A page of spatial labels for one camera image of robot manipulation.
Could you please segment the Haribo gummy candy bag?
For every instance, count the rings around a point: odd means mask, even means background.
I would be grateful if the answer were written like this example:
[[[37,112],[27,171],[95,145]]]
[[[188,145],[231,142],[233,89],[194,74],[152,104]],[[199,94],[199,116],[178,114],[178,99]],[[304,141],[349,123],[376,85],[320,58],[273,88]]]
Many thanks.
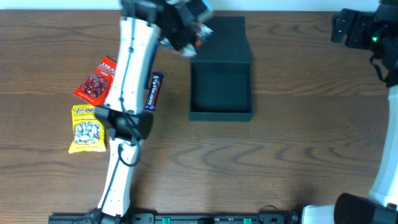
[[[179,30],[164,32],[160,38],[160,45],[183,57],[195,57],[198,48],[212,33],[213,30],[208,26],[194,22]]]

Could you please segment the black gift box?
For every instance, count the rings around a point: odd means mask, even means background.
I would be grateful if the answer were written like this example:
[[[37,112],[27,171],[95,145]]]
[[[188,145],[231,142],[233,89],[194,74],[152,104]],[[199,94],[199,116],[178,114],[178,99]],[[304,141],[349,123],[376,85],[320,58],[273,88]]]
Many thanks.
[[[214,17],[213,32],[190,61],[191,121],[250,121],[252,53],[244,17]]]

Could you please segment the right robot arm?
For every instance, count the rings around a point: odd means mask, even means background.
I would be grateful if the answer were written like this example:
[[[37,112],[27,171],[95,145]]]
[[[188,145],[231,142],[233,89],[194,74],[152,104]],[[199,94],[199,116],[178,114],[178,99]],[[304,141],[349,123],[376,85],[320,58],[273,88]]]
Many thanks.
[[[342,193],[333,204],[304,205],[286,223],[397,224],[397,0],[382,0],[373,12],[341,9],[331,28],[332,42],[372,53],[369,63],[387,88],[381,161],[367,197]]]

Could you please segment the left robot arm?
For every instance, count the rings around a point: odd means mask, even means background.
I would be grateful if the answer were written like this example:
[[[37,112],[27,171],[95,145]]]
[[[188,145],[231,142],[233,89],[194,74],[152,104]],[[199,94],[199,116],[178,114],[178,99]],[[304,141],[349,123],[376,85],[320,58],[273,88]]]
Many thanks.
[[[134,168],[141,159],[153,115],[144,111],[144,93],[158,46],[194,57],[211,34],[204,22],[213,13],[207,1],[121,1],[120,45],[113,84],[95,116],[109,131],[110,158],[95,223],[119,222],[130,206]]]

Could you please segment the blue Oreo cookie pack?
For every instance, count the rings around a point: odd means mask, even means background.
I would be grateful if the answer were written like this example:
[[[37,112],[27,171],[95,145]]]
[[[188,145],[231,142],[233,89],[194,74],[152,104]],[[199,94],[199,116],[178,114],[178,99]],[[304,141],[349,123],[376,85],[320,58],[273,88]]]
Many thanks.
[[[157,49],[159,47],[159,43],[156,42],[154,45],[154,48],[152,49],[152,52],[150,54],[150,58],[149,58],[149,64],[148,64],[148,68],[147,68],[147,75],[146,75],[146,80],[144,82],[144,89],[148,90],[149,89],[149,78],[150,78],[150,73],[152,71],[152,66],[155,60],[155,56],[156,56],[156,52]]]

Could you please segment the Dairy Milk chocolate bar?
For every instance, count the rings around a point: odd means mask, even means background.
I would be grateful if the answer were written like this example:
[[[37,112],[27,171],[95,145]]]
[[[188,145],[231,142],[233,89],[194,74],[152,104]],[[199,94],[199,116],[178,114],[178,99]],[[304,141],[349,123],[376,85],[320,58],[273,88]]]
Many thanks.
[[[160,73],[160,72],[152,73],[151,86],[149,88],[149,94],[147,96],[147,100],[144,105],[144,110],[155,111],[155,106],[157,103],[157,99],[159,97],[159,91],[160,91],[163,79],[164,79],[164,75],[162,73]]]

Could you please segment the red dried fruit bag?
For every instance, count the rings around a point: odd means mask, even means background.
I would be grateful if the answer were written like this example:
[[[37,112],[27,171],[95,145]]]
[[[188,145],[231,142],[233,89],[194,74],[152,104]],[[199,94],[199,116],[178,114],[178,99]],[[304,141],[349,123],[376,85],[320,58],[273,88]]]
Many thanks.
[[[87,103],[103,105],[113,84],[117,62],[104,56],[92,74],[73,92]]]

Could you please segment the yellow sunflower seed bag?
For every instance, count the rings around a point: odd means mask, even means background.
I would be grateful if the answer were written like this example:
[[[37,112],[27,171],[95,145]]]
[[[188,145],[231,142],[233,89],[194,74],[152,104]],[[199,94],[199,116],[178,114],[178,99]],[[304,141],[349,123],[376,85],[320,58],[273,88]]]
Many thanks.
[[[95,117],[93,105],[72,107],[73,141],[68,152],[105,152],[104,126]]]

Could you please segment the black mounting rail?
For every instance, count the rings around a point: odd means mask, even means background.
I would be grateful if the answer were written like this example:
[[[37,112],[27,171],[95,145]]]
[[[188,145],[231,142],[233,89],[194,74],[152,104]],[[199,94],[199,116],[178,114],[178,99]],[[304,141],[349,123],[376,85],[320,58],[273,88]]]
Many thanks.
[[[125,217],[119,215],[51,215],[48,224],[289,224],[301,223],[301,218],[289,212],[266,212],[260,215],[154,215],[134,213]]]

